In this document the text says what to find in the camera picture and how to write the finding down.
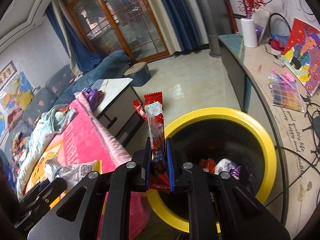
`sliding glass door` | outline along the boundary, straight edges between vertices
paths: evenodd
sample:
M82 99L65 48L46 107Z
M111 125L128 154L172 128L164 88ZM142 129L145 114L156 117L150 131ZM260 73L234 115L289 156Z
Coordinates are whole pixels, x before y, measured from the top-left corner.
M124 49L134 61L168 55L146 0L64 0L79 32L101 56Z

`ceiling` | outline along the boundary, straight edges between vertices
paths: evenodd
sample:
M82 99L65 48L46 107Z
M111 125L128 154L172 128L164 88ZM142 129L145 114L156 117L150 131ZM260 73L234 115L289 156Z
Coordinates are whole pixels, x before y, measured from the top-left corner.
M0 53L44 21L51 0L14 0L0 21Z

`red berry branch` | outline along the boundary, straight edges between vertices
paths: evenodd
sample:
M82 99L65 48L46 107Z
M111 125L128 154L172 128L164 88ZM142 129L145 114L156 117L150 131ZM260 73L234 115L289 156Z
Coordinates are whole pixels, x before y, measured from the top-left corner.
M239 9L244 12L248 19L251 19L254 12L259 9L262 5L266 6L265 1L267 0L239 0Z

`light blue blanket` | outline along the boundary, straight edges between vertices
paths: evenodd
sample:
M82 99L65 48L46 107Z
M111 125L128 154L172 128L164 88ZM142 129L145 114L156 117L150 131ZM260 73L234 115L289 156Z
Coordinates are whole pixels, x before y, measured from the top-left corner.
M75 114L75 109L70 108L68 112L59 112L63 105L55 106L49 112L43 113L41 119L31 133L30 140L26 145L26 150L21 156L20 170L17 179L18 199L23 196L23 189L26 186L34 166L49 145L55 134L62 133L71 122Z

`pink plastic tool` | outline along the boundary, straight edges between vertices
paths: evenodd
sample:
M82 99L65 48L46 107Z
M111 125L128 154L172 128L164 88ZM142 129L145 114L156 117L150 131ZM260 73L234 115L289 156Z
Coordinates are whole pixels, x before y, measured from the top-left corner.
M272 72L276 73L279 77L281 77L293 90L295 90L295 88L290 84L290 81L287 80L287 78L285 76L283 76L282 74L280 74L276 69L272 68L271 69Z
M283 72L283 75L289 80L290 82L294 82L295 78L287 71Z

